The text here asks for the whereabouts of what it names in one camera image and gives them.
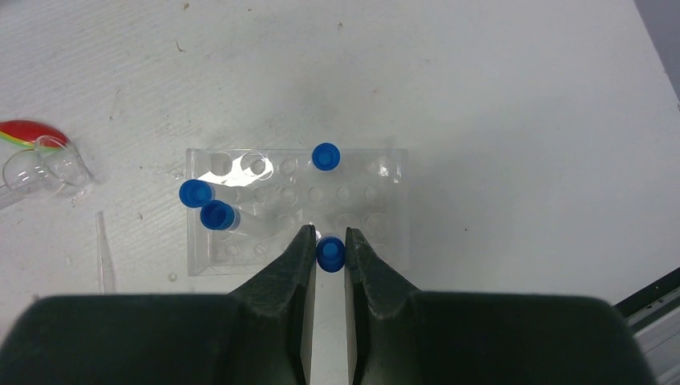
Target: blue tube cap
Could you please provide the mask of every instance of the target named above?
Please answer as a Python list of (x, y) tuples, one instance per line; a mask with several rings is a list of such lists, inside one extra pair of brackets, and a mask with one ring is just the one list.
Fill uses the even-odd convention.
[(238, 210), (223, 201), (210, 201), (200, 210), (200, 223), (209, 230), (236, 228), (239, 219)]
[(340, 164), (340, 150), (332, 143), (321, 143), (312, 152), (312, 163), (322, 171), (330, 171)]
[(202, 207), (213, 198), (213, 188), (210, 184), (198, 179), (190, 179), (180, 187), (180, 201), (192, 209)]
[(345, 245), (338, 237), (324, 237), (317, 243), (317, 263), (329, 273), (345, 265)]

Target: transparent tray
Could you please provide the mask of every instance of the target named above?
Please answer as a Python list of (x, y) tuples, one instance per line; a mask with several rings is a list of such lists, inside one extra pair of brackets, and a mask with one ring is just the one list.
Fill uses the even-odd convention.
[(188, 273), (252, 274), (278, 257), (305, 224), (318, 237), (361, 229), (396, 270), (408, 267), (407, 150), (340, 150), (340, 165), (314, 167), (312, 150), (187, 150), (187, 178), (249, 218), (235, 231), (211, 231), (188, 209)]

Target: white tabletop surface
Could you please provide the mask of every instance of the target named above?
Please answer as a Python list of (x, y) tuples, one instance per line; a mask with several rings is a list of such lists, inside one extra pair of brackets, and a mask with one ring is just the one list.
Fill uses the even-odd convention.
[[(97, 291), (98, 210), (120, 293), (249, 277), (187, 277), (186, 148), (407, 148), (424, 289), (618, 302), (680, 265), (680, 111), (632, 0), (0, 0), (0, 47), (0, 118), (99, 179), (0, 213), (3, 333)], [(342, 284), (318, 272), (312, 383), (347, 381)]]

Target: red object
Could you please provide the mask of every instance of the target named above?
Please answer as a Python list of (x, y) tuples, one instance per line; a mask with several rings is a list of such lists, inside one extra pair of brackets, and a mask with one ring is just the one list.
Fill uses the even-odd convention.
[(40, 136), (53, 136), (59, 138), (63, 143), (68, 143), (68, 138), (62, 132), (44, 123), (32, 120), (8, 120), (0, 122), (0, 138), (23, 147), (33, 147), (33, 143)]

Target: black strip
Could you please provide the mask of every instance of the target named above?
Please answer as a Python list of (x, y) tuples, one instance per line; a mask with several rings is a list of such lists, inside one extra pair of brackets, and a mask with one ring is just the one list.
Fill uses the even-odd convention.
[(678, 287), (680, 287), (680, 268), (619, 302), (616, 308), (624, 318), (628, 318)]

